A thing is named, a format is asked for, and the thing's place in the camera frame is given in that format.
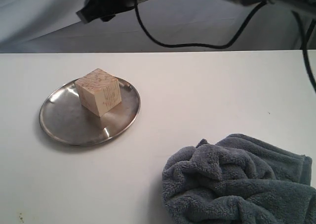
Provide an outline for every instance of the white table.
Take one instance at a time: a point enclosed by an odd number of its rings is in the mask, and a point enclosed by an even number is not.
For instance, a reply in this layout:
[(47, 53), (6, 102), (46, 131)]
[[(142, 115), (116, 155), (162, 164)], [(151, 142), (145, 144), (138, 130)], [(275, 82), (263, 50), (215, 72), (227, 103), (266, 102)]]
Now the white table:
[[(316, 51), (310, 58), (316, 72)], [(0, 62), (1, 224), (171, 223), (162, 169), (202, 138), (243, 133), (316, 158), (316, 95), (300, 51), (3, 54)], [(98, 67), (138, 89), (139, 117), (105, 146), (57, 146), (38, 126), (41, 104)]]

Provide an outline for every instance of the stainless steel plate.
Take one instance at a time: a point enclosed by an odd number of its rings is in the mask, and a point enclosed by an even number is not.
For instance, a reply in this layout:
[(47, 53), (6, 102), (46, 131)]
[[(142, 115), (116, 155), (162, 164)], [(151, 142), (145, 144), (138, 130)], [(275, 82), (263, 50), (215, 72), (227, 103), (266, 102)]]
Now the stainless steel plate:
[(39, 113), (41, 128), (53, 139), (77, 146), (92, 146), (124, 132), (136, 119), (140, 97), (133, 85), (118, 78), (122, 102), (101, 118), (81, 106), (75, 80), (53, 92)]

